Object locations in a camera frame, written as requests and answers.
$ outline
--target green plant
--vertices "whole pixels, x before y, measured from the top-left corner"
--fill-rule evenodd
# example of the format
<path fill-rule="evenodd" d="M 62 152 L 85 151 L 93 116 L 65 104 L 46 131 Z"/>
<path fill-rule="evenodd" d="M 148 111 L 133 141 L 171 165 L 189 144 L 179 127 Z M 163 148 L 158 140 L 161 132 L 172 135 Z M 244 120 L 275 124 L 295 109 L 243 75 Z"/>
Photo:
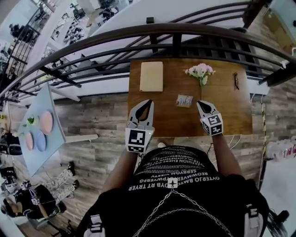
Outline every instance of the green plant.
<path fill-rule="evenodd" d="M 34 123 L 34 117 L 30 117 L 27 119 L 29 124 L 33 124 Z"/>

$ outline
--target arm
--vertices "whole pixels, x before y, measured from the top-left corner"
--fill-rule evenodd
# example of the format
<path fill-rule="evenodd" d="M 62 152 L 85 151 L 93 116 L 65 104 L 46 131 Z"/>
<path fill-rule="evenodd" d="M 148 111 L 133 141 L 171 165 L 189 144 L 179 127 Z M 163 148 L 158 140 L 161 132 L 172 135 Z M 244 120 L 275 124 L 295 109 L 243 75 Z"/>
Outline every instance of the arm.
<path fill-rule="evenodd" d="M 225 177 L 241 175 L 241 168 L 222 134 L 212 136 L 218 171 Z"/>
<path fill-rule="evenodd" d="M 38 207 L 40 208 L 40 212 L 43 215 L 43 217 L 48 217 L 45 208 L 41 204 L 39 204 Z"/>
<path fill-rule="evenodd" d="M 126 149 L 122 152 L 115 168 L 109 174 L 102 193 L 117 187 L 123 187 L 134 173 L 138 154 Z"/>

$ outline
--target white table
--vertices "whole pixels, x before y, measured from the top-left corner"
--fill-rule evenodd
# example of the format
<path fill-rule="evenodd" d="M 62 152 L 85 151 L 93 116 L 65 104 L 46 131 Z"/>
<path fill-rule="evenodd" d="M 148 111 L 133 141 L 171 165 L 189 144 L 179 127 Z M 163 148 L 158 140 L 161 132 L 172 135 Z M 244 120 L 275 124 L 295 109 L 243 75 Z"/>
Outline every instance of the white table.
<path fill-rule="evenodd" d="M 83 136 L 65 136 L 59 118 L 56 114 L 55 104 L 52 99 L 52 93 L 63 95 L 75 101 L 80 101 L 80 99 L 77 96 L 72 96 L 64 93 L 59 89 L 50 87 L 48 83 L 46 83 L 43 86 L 36 98 L 33 100 L 32 104 L 30 105 L 30 108 L 24 116 L 21 126 L 18 129 L 19 134 L 24 134 L 19 137 L 19 142 L 23 152 L 26 166 L 31 176 L 33 176 L 64 143 L 93 140 L 98 138 L 97 134 Z M 39 116 L 39 118 L 41 118 L 41 115 L 45 111 L 49 111 L 52 114 L 54 122 L 52 132 L 46 135 L 46 149 L 45 151 L 41 152 L 37 149 L 36 146 L 36 137 L 41 129 L 40 123 L 38 125 L 27 125 L 26 127 L 23 127 L 22 125 L 26 124 L 26 121 L 29 117 Z M 28 150 L 26 146 L 25 136 L 28 132 L 30 132 L 33 136 L 33 150 Z"/>

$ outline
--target chain necklace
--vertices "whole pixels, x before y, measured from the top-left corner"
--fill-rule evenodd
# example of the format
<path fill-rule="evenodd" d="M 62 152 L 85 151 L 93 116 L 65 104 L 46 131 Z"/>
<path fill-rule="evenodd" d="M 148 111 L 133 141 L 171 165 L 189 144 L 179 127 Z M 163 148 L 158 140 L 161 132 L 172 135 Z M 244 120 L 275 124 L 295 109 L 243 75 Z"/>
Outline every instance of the chain necklace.
<path fill-rule="evenodd" d="M 164 203 L 164 201 L 171 195 L 171 194 L 178 194 L 180 195 L 181 197 L 183 198 L 186 198 L 187 200 L 189 200 L 192 204 L 198 206 L 198 208 L 201 210 L 195 210 L 195 209 L 188 209 L 188 208 L 180 208 L 180 209 L 175 209 L 175 210 L 172 210 L 172 211 L 169 211 L 169 212 L 166 212 L 164 214 L 161 214 L 160 216 L 154 218 L 153 220 L 149 221 L 152 216 L 157 212 L 158 208 Z M 171 214 L 171 213 L 174 213 L 174 212 L 180 212 L 180 211 L 190 211 L 190 212 L 197 212 L 197 213 L 200 213 L 202 215 L 206 215 L 208 217 L 210 217 L 212 220 L 215 221 L 215 223 L 220 227 L 222 228 L 226 234 L 228 234 L 230 237 L 233 237 L 231 232 L 229 231 L 229 229 L 219 220 L 217 219 L 216 217 L 214 217 L 213 215 L 209 214 L 207 212 L 207 210 L 205 210 L 202 206 L 200 206 L 199 204 L 197 204 L 196 201 L 192 200 L 191 198 L 187 197 L 185 194 L 183 193 L 179 193 L 177 191 L 175 191 L 173 188 L 171 189 L 170 193 L 168 193 L 164 199 L 162 201 L 160 201 L 160 203 L 158 204 L 158 206 L 156 208 L 154 208 L 154 210 L 152 211 L 152 213 L 150 214 L 150 216 L 148 216 L 148 218 L 146 219 L 146 221 L 144 222 L 144 224 L 142 225 L 142 227 L 133 235 L 133 237 L 138 237 L 139 234 L 142 232 L 143 229 L 145 229 L 148 225 L 152 224 L 154 221 L 158 220 L 159 218 L 161 217 L 164 217 L 168 214 Z"/>

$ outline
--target brown object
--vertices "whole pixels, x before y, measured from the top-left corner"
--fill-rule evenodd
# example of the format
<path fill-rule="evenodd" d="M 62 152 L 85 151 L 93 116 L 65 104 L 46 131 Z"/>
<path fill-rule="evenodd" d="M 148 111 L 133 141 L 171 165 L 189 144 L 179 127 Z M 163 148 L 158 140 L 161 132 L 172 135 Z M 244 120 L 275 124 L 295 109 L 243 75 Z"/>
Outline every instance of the brown object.
<path fill-rule="evenodd" d="M 224 134 L 252 134 L 252 113 L 247 89 L 247 75 L 243 66 L 222 61 L 200 59 L 163 59 L 163 92 L 140 92 L 141 63 L 130 65 L 128 113 L 143 100 L 154 101 L 154 137 L 205 136 L 196 107 L 201 88 L 196 78 L 184 70 L 200 63 L 210 65 L 216 73 L 208 77 L 202 100 L 213 103 L 222 114 Z M 235 90 L 233 74 L 237 73 L 240 90 Z M 176 106 L 178 94 L 193 96 L 192 106 Z"/>

